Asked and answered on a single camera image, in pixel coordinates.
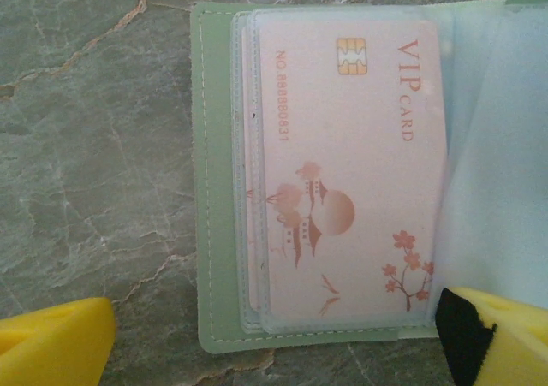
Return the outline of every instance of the card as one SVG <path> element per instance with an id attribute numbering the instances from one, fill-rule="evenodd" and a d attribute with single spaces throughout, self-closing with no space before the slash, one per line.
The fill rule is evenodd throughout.
<path id="1" fill-rule="evenodd" d="M 272 332 L 419 324 L 446 160 L 436 26 L 296 20 L 259 23 L 268 262 L 252 304 Z"/>

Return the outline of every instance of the marble surface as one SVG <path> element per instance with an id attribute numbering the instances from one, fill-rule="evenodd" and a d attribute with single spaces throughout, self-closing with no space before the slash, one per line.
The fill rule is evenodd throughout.
<path id="1" fill-rule="evenodd" d="M 188 37 L 197 1 L 0 0 L 0 318 L 108 296 L 119 331 L 104 386 L 451 384 L 436 340 L 201 351 Z"/>

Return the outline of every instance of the yellow object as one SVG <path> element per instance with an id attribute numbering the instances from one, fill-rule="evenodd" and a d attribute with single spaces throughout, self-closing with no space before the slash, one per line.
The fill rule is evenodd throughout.
<path id="1" fill-rule="evenodd" d="M 451 292 L 471 302 L 496 330 L 474 386 L 548 385 L 548 310 L 469 288 Z"/>
<path id="2" fill-rule="evenodd" d="M 0 320 L 0 386 L 97 386 L 115 332 L 105 298 Z"/>

